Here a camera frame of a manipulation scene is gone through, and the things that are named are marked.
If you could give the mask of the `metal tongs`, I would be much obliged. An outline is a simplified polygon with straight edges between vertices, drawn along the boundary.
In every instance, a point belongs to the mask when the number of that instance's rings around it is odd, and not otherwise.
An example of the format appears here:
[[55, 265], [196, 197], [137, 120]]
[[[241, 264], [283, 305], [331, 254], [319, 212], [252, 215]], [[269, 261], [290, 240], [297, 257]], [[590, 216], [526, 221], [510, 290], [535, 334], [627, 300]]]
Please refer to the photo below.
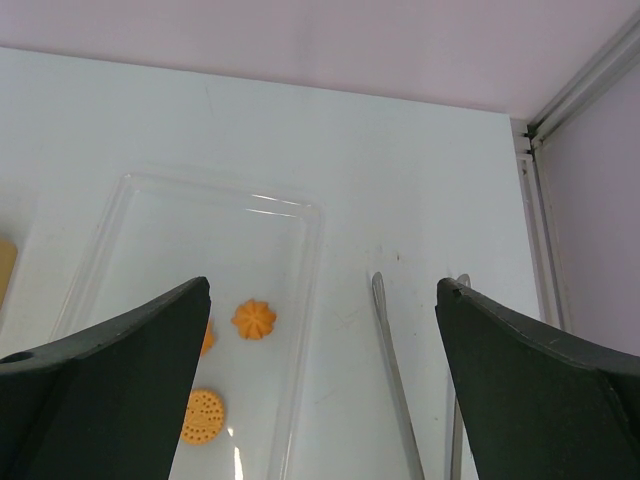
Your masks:
[[[394, 406], [399, 423], [409, 472], [412, 479], [425, 479], [417, 440], [411, 420], [409, 406], [404, 390], [400, 369], [394, 349], [390, 323], [388, 320], [386, 292], [384, 279], [381, 272], [375, 272], [371, 278], [371, 291], [374, 305], [382, 351], [385, 357], [385, 365], [390, 382], [390, 388], [394, 397]], [[457, 394], [453, 393], [453, 413], [450, 442], [449, 479], [460, 480], [462, 478], [462, 458], [464, 444], [464, 421]]]

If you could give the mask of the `silver tin lid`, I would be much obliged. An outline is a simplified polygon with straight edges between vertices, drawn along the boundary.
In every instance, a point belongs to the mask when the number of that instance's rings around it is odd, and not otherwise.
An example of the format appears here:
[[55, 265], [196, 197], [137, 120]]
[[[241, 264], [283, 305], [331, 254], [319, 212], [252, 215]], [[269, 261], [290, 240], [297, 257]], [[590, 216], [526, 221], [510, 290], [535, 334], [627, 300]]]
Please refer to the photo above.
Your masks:
[[0, 240], [0, 306], [3, 305], [17, 261], [16, 245], [5, 238]]

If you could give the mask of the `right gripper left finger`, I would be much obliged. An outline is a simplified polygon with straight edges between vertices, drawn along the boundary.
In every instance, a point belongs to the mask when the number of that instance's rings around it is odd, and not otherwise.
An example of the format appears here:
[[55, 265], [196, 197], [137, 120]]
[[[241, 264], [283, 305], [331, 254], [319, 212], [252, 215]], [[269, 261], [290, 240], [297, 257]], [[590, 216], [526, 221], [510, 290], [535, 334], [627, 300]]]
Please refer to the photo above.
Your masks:
[[166, 479], [208, 324], [206, 278], [1, 360], [4, 479]]

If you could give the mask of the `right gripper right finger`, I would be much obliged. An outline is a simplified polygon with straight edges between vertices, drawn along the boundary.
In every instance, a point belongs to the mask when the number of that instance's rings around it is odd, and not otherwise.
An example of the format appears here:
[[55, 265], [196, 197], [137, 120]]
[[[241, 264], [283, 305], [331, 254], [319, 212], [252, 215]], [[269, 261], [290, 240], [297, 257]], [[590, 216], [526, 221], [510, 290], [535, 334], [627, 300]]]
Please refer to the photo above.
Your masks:
[[451, 278], [436, 317], [479, 478], [638, 478], [638, 357]]

